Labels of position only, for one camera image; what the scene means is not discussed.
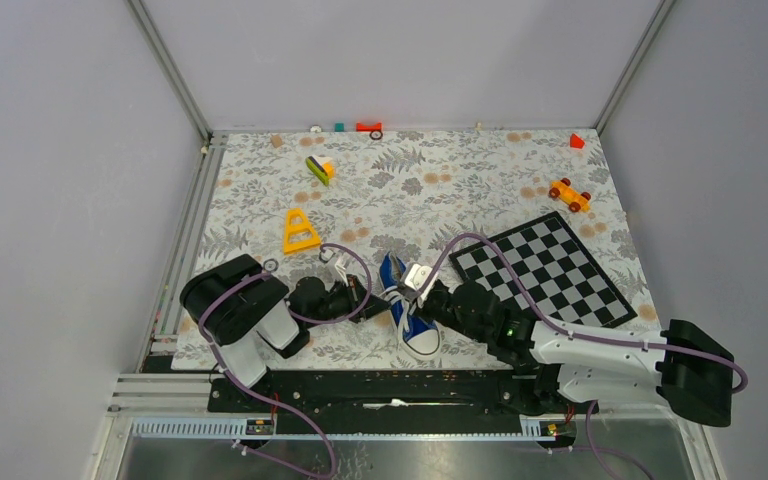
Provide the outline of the yellow plastic triangle toy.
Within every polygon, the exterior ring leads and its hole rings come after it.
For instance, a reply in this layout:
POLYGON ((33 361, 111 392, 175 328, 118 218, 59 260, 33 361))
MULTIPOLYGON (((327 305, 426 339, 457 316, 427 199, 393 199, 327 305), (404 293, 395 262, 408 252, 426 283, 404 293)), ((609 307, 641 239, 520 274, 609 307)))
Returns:
POLYGON ((287 212, 282 237, 282 251, 285 255, 310 250, 319 247, 321 243, 320 236, 301 209, 287 212))

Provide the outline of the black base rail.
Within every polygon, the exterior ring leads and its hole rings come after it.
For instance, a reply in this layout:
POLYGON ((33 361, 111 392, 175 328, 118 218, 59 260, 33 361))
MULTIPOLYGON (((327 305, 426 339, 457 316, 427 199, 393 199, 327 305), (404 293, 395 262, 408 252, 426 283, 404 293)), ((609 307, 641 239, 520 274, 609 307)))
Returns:
POLYGON ((515 434, 519 419, 559 422, 583 415, 587 403, 552 393, 534 375, 510 370, 272 370, 246 394, 212 380, 211 413, 263 414, 280 434, 515 434))

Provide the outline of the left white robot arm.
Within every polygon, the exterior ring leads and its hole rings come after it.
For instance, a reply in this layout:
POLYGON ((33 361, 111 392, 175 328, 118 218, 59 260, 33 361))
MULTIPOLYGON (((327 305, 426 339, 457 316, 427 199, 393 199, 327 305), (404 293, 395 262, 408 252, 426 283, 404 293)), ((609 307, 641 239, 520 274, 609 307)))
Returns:
POLYGON ((179 303, 218 349, 217 364, 237 378, 231 395, 248 411, 261 409, 270 397, 258 339, 290 358, 309 341, 310 327, 337 318, 358 323, 389 308, 353 274, 339 274, 331 286, 307 276, 290 287, 248 254, 190 279, 179 303))

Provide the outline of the red block at wall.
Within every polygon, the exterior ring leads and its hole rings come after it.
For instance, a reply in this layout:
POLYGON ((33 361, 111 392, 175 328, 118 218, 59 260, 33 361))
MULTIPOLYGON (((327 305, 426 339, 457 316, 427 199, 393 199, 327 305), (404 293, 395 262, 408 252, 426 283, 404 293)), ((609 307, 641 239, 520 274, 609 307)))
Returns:
POLYGON ((365 124, 365 123, 358 122, 355 126, 355 130, 358 132, 382 131, 383 126, 381 123, 365 124))

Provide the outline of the stacked toy bricks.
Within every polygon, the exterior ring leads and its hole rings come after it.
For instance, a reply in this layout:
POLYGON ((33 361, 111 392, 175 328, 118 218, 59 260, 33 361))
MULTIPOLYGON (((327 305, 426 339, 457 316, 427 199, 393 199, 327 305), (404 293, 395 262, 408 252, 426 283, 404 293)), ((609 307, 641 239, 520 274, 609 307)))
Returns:
POLYGON ((305 160, 307 168, 325 186, 329 186, 335 177, 336 170, 333 159, 328 156, 308 156, 305 160))

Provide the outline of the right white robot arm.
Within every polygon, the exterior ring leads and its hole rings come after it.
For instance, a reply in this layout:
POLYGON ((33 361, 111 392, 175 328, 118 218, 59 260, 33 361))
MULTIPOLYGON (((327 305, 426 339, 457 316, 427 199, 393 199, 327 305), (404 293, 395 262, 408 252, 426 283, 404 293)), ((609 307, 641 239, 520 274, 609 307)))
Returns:
POLYGON ((731 424, 734 357, 689 321, 638 334, 543 320, 474 281, 454 290, 436 282, 416 314, 485 345, 526 376, 517 401, 529 414, 582 412, 606 401, 658 405, 711 427, 731 424))

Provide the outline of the floral patterned mat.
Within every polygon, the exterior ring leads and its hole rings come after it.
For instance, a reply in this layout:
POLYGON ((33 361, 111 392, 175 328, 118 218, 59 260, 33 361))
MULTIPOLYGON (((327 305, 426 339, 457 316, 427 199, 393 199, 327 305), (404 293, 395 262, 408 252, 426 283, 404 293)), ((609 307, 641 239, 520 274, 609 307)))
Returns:
POLYGON ((248 254, 275 259, 277 276, 294 285, 326 278, 315 250, 285 255, 285 217, 301 209, 320 238, 358 253, 377 270, 388 252, 404 262, 432 264, 456 235, 484 237, 558 212, 619 288, 637 316, 635 332, 662 327, 618 198, 600 139, 568 130, 387 131, 366 133, 237 133, 222 153, 195 273, 248 254), (271 137, 284 144, 274 148, 271 137), (308 156, 333 159, 323 185, 308 156), (589 212, 571 212, 548 189, 569 178, 592 195, 589 212))

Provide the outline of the orange toy car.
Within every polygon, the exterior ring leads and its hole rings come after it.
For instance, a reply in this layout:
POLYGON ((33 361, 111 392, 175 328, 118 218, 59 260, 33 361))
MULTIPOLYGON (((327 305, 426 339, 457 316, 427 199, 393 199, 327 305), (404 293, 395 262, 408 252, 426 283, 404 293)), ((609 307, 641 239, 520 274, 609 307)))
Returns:
POLYGON ((572 186, 569 178, 553 181, 548 189, 548 195, 565 203, 573 212, 589 212, 592 195, 587 191, 578 191, 572 186))

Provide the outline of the blue canvas sneaker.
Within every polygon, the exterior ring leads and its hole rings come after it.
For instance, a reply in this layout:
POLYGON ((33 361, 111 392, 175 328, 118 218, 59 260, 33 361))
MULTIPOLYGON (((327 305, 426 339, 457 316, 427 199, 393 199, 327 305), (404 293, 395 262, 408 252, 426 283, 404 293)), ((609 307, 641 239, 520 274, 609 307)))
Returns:
POLYGON ((390 305, 396 346, 417 360, 433 360, 442 346, 441 332, 433 320, 415 314, 416 306, 398 291, 399 281, 408 271, 405 263, 388 252, 379 268, 383 298, 390 305))

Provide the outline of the white shoelace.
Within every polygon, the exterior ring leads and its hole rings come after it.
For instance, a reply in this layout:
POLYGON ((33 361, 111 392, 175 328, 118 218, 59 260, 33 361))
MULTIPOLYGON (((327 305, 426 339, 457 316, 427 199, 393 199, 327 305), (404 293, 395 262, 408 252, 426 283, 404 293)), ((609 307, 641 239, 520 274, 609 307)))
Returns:
POLYGON ((383 297, 390 304, 398 346, 408 347, 416 337, 434 330, 433 326, 414 315, 414 306, 395 287, 385 289, 383 297))

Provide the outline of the red triangular block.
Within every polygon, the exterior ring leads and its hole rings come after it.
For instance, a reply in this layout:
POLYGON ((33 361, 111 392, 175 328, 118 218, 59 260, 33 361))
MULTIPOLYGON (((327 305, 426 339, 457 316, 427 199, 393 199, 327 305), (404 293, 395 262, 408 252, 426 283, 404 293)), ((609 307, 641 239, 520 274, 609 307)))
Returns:
POLYGON ((572 133, 569 138, 569 146, 574 149, 583 149, 586 142, 577 134, 572 133))

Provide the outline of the black white chessboard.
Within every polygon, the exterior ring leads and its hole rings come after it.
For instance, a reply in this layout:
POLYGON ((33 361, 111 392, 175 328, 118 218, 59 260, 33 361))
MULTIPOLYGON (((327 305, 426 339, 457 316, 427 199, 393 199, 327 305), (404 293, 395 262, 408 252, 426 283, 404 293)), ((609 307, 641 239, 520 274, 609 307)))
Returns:
POLYGON ((509 273, 492 249, 482 243, 449 255, 463 281, 476 281, 498 295, 504 305, 527 310, 529 304, 514 279, 538 308, 558 321, 614 328, 637 314, 558 212, 494 235, 509 273))

